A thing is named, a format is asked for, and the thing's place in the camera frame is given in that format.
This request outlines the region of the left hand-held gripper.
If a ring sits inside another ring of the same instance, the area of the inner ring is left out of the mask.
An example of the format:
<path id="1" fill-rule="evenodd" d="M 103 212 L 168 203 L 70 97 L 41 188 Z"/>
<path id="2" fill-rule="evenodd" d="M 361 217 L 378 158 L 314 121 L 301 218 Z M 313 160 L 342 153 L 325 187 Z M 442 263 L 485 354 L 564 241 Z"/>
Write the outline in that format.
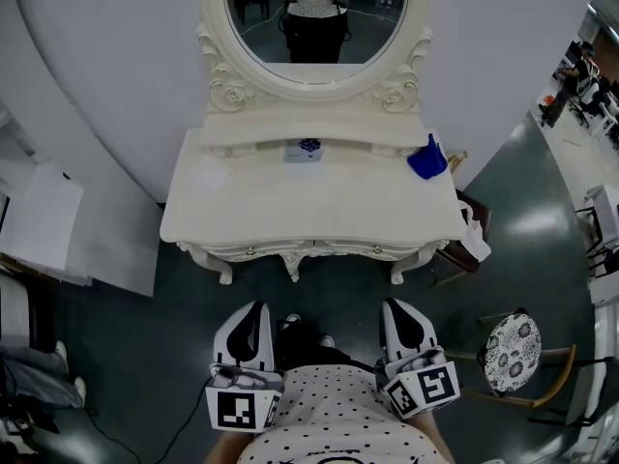
<path id="1" fill-rule="evenodd" d="M 260 371 L 275 369 L 270 312 L 265 303 L 250 302 L 228 317 L 215 335 L 215 361 L 218 363 L 211 364 L 212 377 L 205 387 L 213 428 L 245 433 L 270 428 L 284 393 L 285 375 Z"/>

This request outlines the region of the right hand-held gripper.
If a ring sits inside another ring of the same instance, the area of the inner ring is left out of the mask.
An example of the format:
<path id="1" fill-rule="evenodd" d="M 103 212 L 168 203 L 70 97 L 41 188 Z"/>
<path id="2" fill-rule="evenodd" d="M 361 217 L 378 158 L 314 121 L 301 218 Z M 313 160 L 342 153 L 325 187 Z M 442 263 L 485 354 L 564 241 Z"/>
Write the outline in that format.
<path id="1" fill-rule="evenodd" d="M 435 411 L 460 397 L 456 366 L 438 347 L 429 319 L 409 303 L 383 303 L 385 347 L 390 361 L 379 390 L 402 419 Z"/>

